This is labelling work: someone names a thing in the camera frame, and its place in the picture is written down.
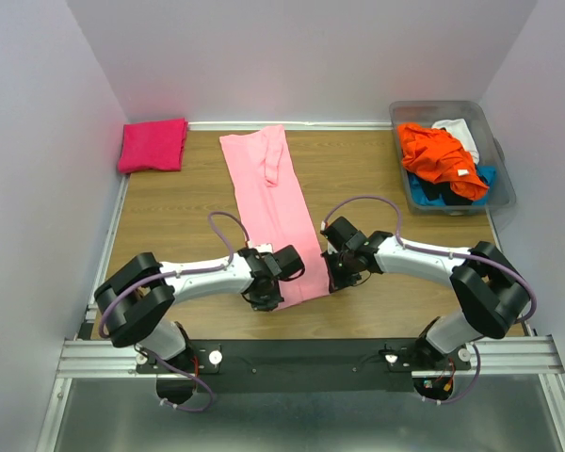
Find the light pink t-shirt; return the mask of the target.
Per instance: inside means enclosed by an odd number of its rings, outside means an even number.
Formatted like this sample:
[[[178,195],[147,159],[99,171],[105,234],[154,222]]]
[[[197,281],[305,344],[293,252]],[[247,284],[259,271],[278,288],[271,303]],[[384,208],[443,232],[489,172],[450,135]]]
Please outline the light pink t-shirt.
[[[281,125],[247,135],[227,135],[220,147],[234,186],[241,221],[253,243],[275,251],[291,245],[305,273],[283,282],[285,309],[329,294],[329,274]]]

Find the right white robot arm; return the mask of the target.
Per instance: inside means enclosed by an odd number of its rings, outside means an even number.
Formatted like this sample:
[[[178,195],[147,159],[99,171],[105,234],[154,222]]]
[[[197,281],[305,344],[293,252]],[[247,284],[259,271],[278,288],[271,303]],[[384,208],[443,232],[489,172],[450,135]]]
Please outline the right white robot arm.
[[[444,248],[382,231],[365,235],[344,217],[322,223],[320,232],[328,242],[322,256],[331,292],[356,285],[363,273],[403,274],[454,291],[458,310],[434,318],[400,352],[412,369],[431,369],[479,338],[504,338],[535,306],[529,285],[490,242]]]

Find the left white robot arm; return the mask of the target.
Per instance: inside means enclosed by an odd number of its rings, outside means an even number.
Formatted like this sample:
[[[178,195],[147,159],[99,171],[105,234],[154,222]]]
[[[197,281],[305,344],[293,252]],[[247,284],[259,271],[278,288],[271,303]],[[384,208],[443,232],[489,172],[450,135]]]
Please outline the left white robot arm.
[[[165,318],[172,305],[236,294],[253,310],[269,312],[284,301],[282,284],[304,272],[291,245],[276,252],[246,247],[223,258],[184,264],[159,262],[144,252],[96,289],[98,332],[115,348],[136,346],[188,371],[195,365],[196,352],[185,329]]]

